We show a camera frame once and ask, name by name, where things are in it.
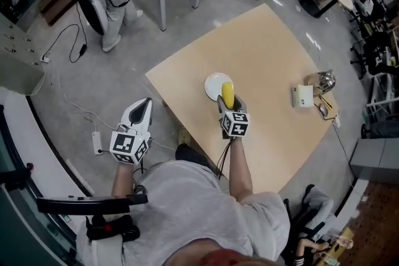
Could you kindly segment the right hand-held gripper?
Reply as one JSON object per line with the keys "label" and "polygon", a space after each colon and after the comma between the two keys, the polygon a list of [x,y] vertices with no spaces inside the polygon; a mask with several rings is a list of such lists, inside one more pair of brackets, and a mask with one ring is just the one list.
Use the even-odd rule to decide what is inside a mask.
{"label": "right hand-held gripper", "polygon": [[245,102],[239,96],[234,95],[232,110],[227,109],[221,95],[218,95],[216,102],[220,115],[219,124],[222,138],[225,140],[244,137],[250,125],[250,116],[247,113]]}

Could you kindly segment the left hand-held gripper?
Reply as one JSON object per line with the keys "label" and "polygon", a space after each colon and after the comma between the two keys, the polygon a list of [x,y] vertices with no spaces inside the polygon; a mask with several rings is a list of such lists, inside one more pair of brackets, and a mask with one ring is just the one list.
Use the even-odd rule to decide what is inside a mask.
{"label": "left hand-held gripper", "polygon": [[138,165],[150,149],[153,101],[143,98],[123,113],[117,131],[112,132],[110,154],[120,163]]}

